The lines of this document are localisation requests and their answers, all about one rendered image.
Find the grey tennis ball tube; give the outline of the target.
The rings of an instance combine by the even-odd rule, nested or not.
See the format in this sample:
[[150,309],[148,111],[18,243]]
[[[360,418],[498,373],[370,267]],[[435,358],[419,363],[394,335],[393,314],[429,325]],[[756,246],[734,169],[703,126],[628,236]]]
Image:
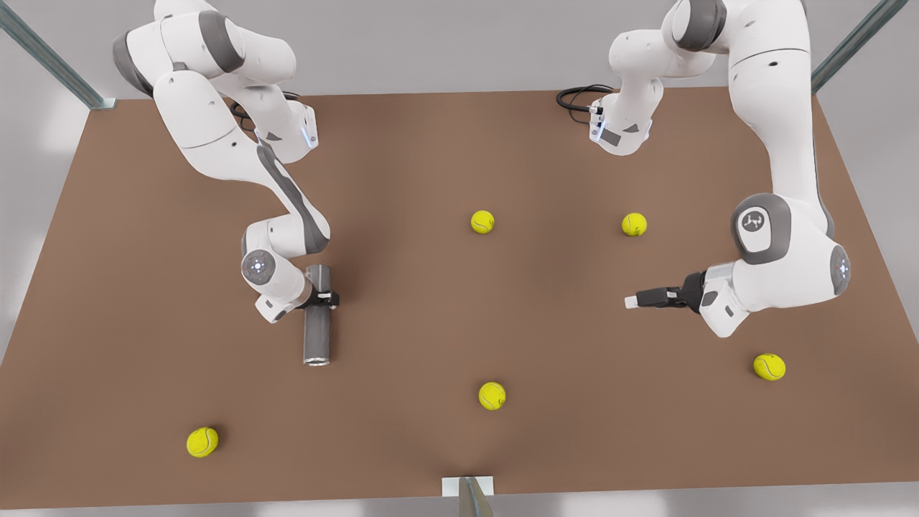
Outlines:
[[[331,271],[328,265],[309,265],[306,277],[318,292],[331,291]],[[309,305],[305,308],[303,363],[322,366],[330,363],[330,325],[332,308]]]

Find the silver frame post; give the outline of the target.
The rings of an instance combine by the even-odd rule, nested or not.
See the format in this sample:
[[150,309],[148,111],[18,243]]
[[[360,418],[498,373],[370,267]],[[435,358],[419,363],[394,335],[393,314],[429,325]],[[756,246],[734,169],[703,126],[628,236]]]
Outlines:
[[876,33],[908,4],[909,0],[877,0],[823,62],[811,73],[811,95],[816,95]]
[[495,517],[488,497],[495,495],[493,477],[441,478],[441,495],[457,497],[457,517]]
[[14,12],[5,0],[0,0],[0,29],[29,53],[60,85],[92,111],[104,111],[117,106],[117,99],[104,98],[92,88],[58,52]]

